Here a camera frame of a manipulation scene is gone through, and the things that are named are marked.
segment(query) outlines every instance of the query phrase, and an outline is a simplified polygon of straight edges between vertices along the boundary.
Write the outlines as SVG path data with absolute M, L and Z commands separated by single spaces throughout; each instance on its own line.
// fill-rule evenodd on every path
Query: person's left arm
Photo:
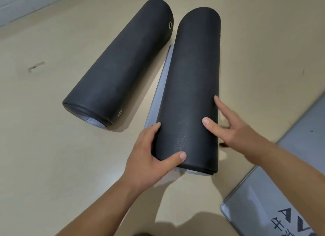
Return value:
M 114 235 L 137 197 L 186 159 L 185 152 L 162 161 L 151 155 L 151 144 L 159 127 L 157 123 L 140 133 L 122 177 L 56 236 Z

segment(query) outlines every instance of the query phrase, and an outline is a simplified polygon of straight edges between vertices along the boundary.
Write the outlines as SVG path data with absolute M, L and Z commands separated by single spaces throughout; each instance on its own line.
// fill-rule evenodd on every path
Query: floor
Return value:
M 122 174 L 167 54 L 158 55 L 110 131 L 62 100 L 147 0 L 61 0 L 0 28 L 1 235 L 54 235 Z M 324 90 L 325 0 L 165 0 L 176 36 L 196 7 L 221 16 L 220 97 L 277 141 Z M 253 166 L 220 151 L 212 176 L 169 173 L 117 235 L 237 235 L 220 204 Z

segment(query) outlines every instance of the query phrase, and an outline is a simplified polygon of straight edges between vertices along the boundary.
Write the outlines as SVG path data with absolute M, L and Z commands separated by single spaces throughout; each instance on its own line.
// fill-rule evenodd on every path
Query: hand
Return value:
M 217 96 L 214 102 L 221 113 L 229 121 L 229 128 L 223 128 L 209 118 L 203 118 L 202 123 L 211 133 L 223 140 L 226 145 L 242 153 L 251 163 L 258 165 L 260 156 L 275 144 L 255 132 L 237 113 L 230 110 Z
M 186 159 L 185 152 L 177 152 L 165 160 L 151 155 L 151 144 L 160 123 L 145 128 L 139 135 L 126 162 L 121 180 L 142 193 L 156 184 L 169 171 Z

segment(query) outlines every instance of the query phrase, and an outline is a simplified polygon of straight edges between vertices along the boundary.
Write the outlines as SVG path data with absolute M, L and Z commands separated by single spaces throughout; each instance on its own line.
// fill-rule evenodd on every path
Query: person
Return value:
M 217 96 L 214 101 L 230 127 L 222 128 L 203 118 L 207 130 L 252 164 L 262 167 L 314 232 L 324 236 L 325 175 L 259 135 Z M 120 179 L 57 236 L 114 235 L 137 197 L 186 159 L 185 152 L 162 161 L 151 155 L 151 143 L 159 128 L 157 123 L 140 133 Z

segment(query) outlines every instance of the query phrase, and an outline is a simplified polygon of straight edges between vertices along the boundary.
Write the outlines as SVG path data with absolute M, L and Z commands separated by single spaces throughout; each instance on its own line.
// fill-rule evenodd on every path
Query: rolled mat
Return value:
M 112 125 L 152 60 L 170 39 L 173 13 L 163 0 L 149 0 L 63 100 L 78 118 Z
M 164 160 L 187 153 L 179 168 L 212 175 L 218 171 L 217 138 L 202 118 L 218 120 L 221 20 L 211 8 L 196 8 L 181 20 L 157 117 L 160 130 L 152 154 Z

